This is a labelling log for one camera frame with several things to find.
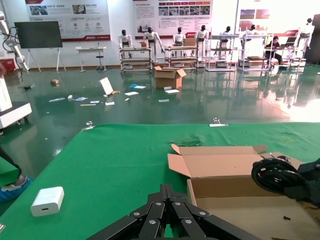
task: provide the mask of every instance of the coiled black cable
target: coiled black cable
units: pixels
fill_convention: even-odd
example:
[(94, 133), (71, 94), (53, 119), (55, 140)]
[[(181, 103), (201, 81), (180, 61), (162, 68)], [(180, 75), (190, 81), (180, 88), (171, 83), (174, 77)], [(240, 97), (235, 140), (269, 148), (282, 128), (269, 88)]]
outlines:
[(285, 188), (301, 186), (307, 182), (285, 156), (255, 162), (251, 177), (262, 189), (281, 195), (284, 194)]

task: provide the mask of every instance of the wall poster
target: wall poster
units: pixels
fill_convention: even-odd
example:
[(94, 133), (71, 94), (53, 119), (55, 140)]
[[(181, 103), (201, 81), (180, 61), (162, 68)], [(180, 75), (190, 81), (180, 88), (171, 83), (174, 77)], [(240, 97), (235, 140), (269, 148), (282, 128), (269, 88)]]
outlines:
[(109, 41), (107, 0), (25, 0), (30, 21), (58, 21), (63, 42)]
[(202, 25), (210, 32), (213, 1), (133, 0), (135, 39), (142, 39), (148, 27), (162, 39), (172, 38), (178, 27), (187, 38), (194, 38)]

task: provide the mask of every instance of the black monitor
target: black monitor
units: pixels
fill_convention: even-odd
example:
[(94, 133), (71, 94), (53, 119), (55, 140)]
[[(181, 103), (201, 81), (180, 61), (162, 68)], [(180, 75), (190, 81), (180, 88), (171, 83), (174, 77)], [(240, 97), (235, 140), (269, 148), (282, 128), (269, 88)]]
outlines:
[(62, 48), (57, 21), (15, 22), (22, 49)]

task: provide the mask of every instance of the green table cloth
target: green table cloth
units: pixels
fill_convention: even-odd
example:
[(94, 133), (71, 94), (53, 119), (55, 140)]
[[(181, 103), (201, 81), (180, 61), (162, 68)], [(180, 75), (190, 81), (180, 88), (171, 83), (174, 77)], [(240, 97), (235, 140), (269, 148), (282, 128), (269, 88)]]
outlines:
[[(203, 146), (265, 144), (304, 162), (319, 158), (320, 123), (100, 125), (80, 132), (0, 218), (0, 239), (83, 240), (144, 205), (160, 184), (186, 191), (186, 178), (169, 170), (171, 143)], [(60, 212), (33, 217), (38, 191), (62, 186)]]

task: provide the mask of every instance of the green epoxy floor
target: green epoxy floor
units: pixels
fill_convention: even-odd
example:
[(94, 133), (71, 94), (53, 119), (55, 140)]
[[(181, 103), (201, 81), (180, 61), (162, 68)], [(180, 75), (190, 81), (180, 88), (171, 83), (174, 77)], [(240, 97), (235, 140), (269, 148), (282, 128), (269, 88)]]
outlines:
[[(304, 72), (208, 73), (190, 72), (183, 79), (180, 93), (168, 95), (154, 88), (148, 72), (129, 72), (123, 77), (118, 68), (107, 72), (78, 69), (67, 72), (32, 71), (23, 74), (23, 83), (15, 75), (6, 82), (13, 101), (29, 101), (32, 114), (28, 124), (12, 125), (0, 136), (4, 149), (19, 164), (24, 174), (36, 178), (68, 142), (86, 127), (105, 123), (127, 124), (210, 124), (222, 123), (320, 122), (320, 67), (309, 65)], [(99, 80), (108, 77), (114, 90), (121, 91), (107, 99)], [(59, 87), (50, 81), (60, 80)], [(131, 84), (146, 86), (130, 89)], [(24, 92), (23, 85), (34, 85)], [(123, 93), (136, 91), (127, 97)], [(57, 98), (86, 97), (88, 100), (58, 101)], [(103, 104), (80, 106), (99, 100)]]

